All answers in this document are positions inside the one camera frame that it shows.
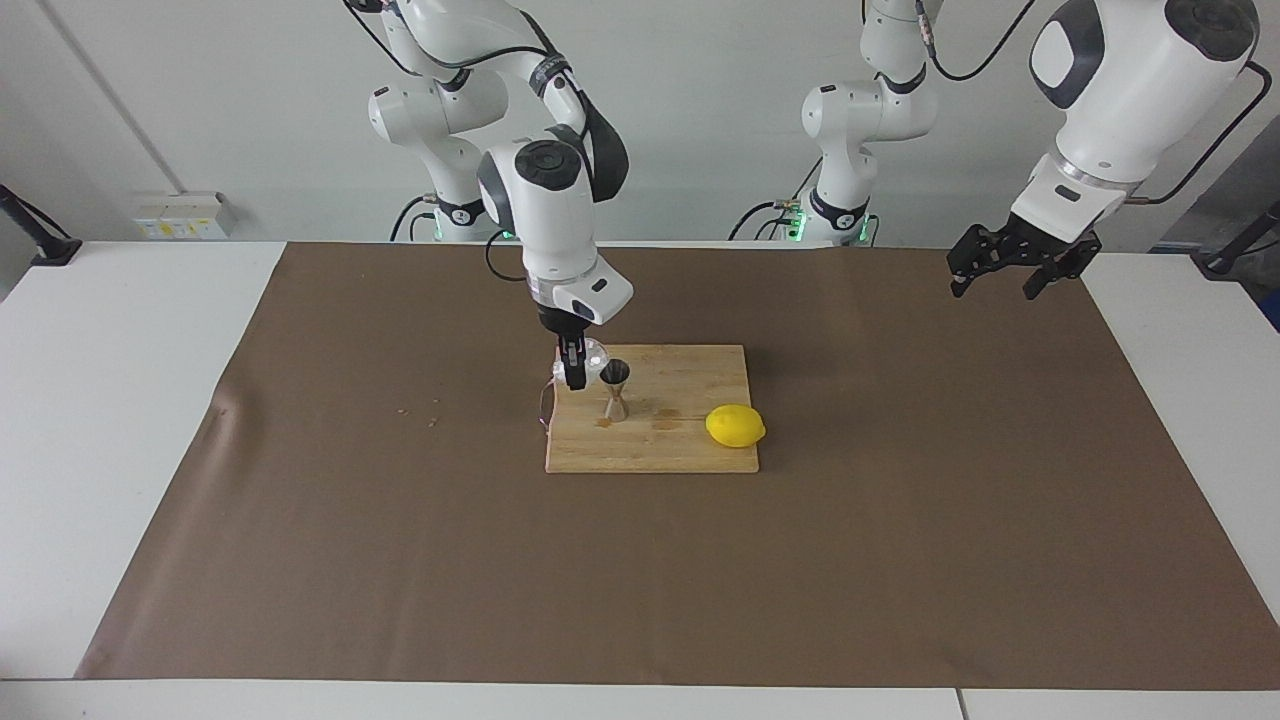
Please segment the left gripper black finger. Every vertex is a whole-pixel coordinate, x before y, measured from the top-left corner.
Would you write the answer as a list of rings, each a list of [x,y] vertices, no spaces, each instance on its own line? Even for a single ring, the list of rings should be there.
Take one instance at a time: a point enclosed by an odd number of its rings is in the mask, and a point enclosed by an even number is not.
[[[1004,266],[1000,255],[1002,241],[1004,234],[1000,231],[991,231],[984,225],[970,225],[948,250],[950,290],[955,299],[963,297],[977,278]]]
[[[1025,299],[1036,300],[1047,287],[1060,281],[1079,279],[1101,249],[1102,243],[1097,234],[1085,234],[1059,254],[1037,250],[1033,263],[1036,270],[1023,286]]]

